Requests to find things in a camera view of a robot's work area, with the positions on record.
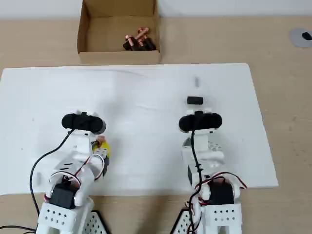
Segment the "black object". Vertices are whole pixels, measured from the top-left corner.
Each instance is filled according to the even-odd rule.
[[[67,184],[57,184],[53,189],[49,203],[72,210],[76,207],[74,198],[78,189]]]
[[[192,104],[192,105],[202,105],[204,102],[204,98],[188,96],[186,102],[187,104]]]
[[[131,38],[133,44],[134,44],[134,45],[137,45],[137,40],[136,40],[134,37],[130,37],[130,38]],[[124,48],[125,50],[131,50],[130,43],[129,43],[128,41],[126,41],[126,42],[123,44],[123,48]]]
[[[146,45],[147,50],[156,50],[156,46],[153,43],[152,39],[150,39],[148,36],[144,36],[143,43]]]
[[[107,233],[107,234],[112,234],[111,230],[108,228],[108,226],[107,226],[105,220],[103,219],[103,217],[102,217],[100,211],[98,211],[98,210],[92,210],[92,212],[97,213],[99,219],[101,220],[101,223],[103,224],[103,227],[104,227],[106,233]]]
[[[174,224],[174,226],[172,227],[172,229],[171,229],[171,231],[170,231],[170,234],[173,234],[173,233],[175,232],[176,226],[177,226],[177,224],[178,224],[178,222],[179,222],[179,220],[180,220],[182,214],[183,214],[184,212],[186,212],[186,211],[188,211],[188,208],[182,208],[182,209],[181,209],[179,215],[177,216],[177,219],[176,219],[176,221],[175,221],[175,224]]]
[[[86,112],[82,112],[81,115],[65,115],[62,119],[62,126],[64,128],[90,131],[96,135],[104,133],[106,129],[106,123],[101,118],[89,116]]]
[[[231,184],[224,182],[209,183],[210,187],[210,205],[234,204],[234,195]]]
[[[187,167],[187,176],[188,176],[188,178],[189,178],[190,184],[192,185],[192,183],[193,183],[193,177],[192,177],[192,172],[191,172],[191,169],[190,169],[189,166]]]
[[[201,129],[217,129],[222,125],[222,117],[217,113],[195,112],[194,115],[183,116],[179,121],[179,127],[184,132]]]
[[[23,227],[23,226],[17,226],[17,225],[4,225],[4,226],[1,226],[0,227],[0,230],[1,229],[11,229],[11,228],[14,228],[14,229],[22,229],[22,230],[28,230],[30,231],[31,233],[35,233],[36,229],[33,229],[33,228],[28,228],[28,227]]]
[[[302,37],[305,39],[305,40],[312,40],[312,36],[310,33],[308,32],[305,32],[302,34]]]

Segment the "wooden table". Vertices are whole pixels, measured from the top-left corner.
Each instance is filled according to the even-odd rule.
[[[250,66],[280,186],[242,192],[246,234],[312,230],[312,48],[292,46],[295,27],[311,31],[312,17],[161,20],[162,63]],[[75,20],[0,21],[0,68],[80,65],[77,28]],[[185,199],[94,197],[115,234],[168,234]],[[0,196],[0,226],[36,220],[30,195]]]

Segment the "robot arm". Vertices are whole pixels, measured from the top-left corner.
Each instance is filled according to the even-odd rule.
[[[102,180],[109,165],[110,149],[105,137],[96,137],[105,130],[104,121],[82,112],[66,115],[62,125],[75,129],[70,137],[77,147],[53,169],[38,218],[37,234],[85,233],[89,225],[87,217],[94,206],[89,197],[92,185]]]
[[[196,107],[202,103],[202,97],[188,98],[188,104],[195,104]],[[190,204],[186,203],[186,208],[181,210],[172,228],[172,234],[218,234],[221,227],[225,228],[227,234],[241,234],[242,215],[239,196],[240,189],[247,187],[238,176],[226,171],[222,147],[215,141],[213,135],[221,124],[221,116],[212,113],[210,109],[190,110],[188,115],[179,121],[183,132],[194,130],[194,149],[200,164],[202,183],[200,188],[199,173],[189,134],[182,147],[182,158],[188,166],[192,188],[195,191],[200,190]]]

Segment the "cardboard box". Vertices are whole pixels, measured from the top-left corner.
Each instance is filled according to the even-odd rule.
[[[83,64],[157,64],[159,26],[156,0],[83,0],[77,48]],[[125,35],[149,27],[155,51],[125,51]]]

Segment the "white paper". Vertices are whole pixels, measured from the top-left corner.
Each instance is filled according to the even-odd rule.
[[[222,116],[214,136],[229,171],[249,187],[277,186],[246,64],[12,68],[0,81],[0,195],[29,192],[33,163],[60,144],[67,133],[61,120],[76,110],[107,124],[111,162],[94,195],[189,194],[181,156],[187,135],[178,128],[189,95],[203,96],[204,107]],[[36,192],[71,150],[69,138],[38,164]]]

